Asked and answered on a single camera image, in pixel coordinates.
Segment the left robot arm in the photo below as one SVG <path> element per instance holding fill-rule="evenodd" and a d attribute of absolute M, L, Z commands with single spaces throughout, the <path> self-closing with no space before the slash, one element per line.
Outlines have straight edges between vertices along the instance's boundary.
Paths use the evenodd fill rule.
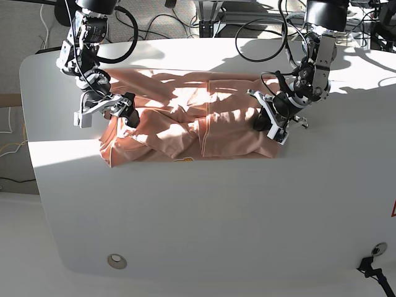
<path fill-rule="evenodd" d="M 280 71 L 273 73 L 278 80 L 279 92 L 269 90 L 268 94 L 248 90 L 260 104 L 260 112 L 254 120 L 253 128 L 265 131 L 267 137 L 279 144 L 284 144 L 293 127 L 308 128 L 306 118 L 299 112 L 314 102 L 325 100 L 330 92 L 330 66 L 337 55 L 336 33 L 345 31 L 348 1 L 308 1 L 304 23 L 312 28 L 307 33 L 297 30 L 302 39 L 304 57 L 296 64 L 288 45 L 288 27 L 292 25 L 289 16 L 282 16 L 282 49 L 293 68 L 290 76 Z"/>

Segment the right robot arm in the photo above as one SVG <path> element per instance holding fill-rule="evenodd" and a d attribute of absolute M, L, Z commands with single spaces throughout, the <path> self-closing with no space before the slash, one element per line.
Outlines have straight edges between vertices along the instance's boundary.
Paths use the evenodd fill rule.
<path fill-rule="evenodd" d="M 72 13 L 65 3 L 70 21 L 67 38 L 63 41 L 56 65 L 65 75 L 75 77 L 81 89 L 79 110 L 74 113 L 74 125 L 92 126 L 92 114 L 123 118 L 127 126 L 136 128 L 140 123 L 135 108 L 135 95 L 117 95 L 111 92 L 111 77 L 100 69 L 100 64 L 117 64 L 125 61 L 134 51 L 138 41 L 138 25 L 134 16 L 116 1 L 76 1 L 78 9 Z M 118 58 L 98 55 L 100 44 L 108 33 L 108 16 L 114 11 L 124 13 L 132 22 L 133 41 L 129 49 Z"/>

